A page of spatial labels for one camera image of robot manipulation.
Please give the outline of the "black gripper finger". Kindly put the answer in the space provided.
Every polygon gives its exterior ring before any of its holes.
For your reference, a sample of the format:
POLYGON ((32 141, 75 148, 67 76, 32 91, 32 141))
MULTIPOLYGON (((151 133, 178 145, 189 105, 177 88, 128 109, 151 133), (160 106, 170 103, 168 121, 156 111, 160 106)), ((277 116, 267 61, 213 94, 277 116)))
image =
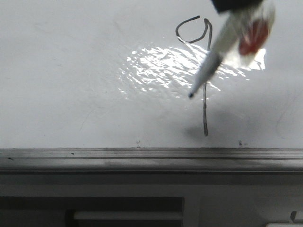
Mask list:
POLYGON ((243 9, 259 4, 262 0, 211 0, 217 12, 243 9))

